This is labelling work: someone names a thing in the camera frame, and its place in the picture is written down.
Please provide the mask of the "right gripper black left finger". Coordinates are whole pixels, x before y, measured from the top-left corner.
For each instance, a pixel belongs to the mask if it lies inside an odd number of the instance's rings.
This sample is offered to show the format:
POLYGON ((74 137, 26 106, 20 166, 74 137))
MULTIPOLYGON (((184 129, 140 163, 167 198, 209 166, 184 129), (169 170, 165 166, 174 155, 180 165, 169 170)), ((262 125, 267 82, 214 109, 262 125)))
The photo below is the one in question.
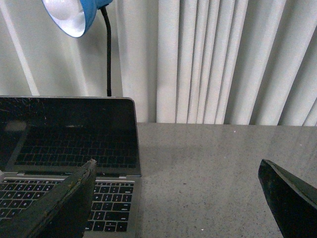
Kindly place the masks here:
POLYGON ((91 211, 97 162, 89 160, 0 226, 2 238, 81 238, 91 211))

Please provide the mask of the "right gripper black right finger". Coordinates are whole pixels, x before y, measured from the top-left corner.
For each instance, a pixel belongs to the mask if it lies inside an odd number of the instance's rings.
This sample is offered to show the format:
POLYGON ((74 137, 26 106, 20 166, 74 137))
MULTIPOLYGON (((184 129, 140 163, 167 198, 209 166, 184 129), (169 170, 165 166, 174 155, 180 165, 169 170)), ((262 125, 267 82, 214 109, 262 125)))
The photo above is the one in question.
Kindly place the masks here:
POLYGON ((317 236, 317 189, 270 160, 258 170, 266 202, 285 238, 317 236))

